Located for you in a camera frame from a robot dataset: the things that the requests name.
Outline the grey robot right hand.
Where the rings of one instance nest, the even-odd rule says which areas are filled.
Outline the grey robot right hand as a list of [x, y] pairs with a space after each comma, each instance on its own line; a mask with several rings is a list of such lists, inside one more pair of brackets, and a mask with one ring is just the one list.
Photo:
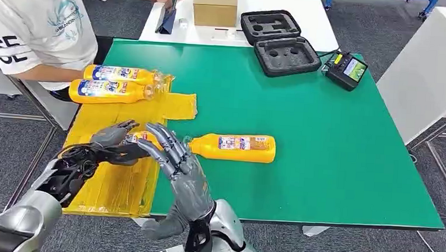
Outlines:
[[144, 139], [137, 144], [159, 163], [174, 194], [174, 203], [165, 219], [146, 221], [141, 227], [148, 239], [161, 240], [183, 233], [190, 222], [205, 217], [214, 207], [214, 200], [202, 167], [187, 144], [160, 123], [148, 122], [146, 129], [156, 137], [162, 150]]

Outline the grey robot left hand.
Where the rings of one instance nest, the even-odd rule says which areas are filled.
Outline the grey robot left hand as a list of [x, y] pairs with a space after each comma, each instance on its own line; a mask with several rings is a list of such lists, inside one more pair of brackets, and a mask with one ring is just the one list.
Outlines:
[[150, 154], [139, 147], [137, 143], [127, 140], [128, 133], [139, 123], [127, 120], [99, 130], [90, 138], [99, 162], [109, 162], [114, 165], [132, 166], [139, 159]]

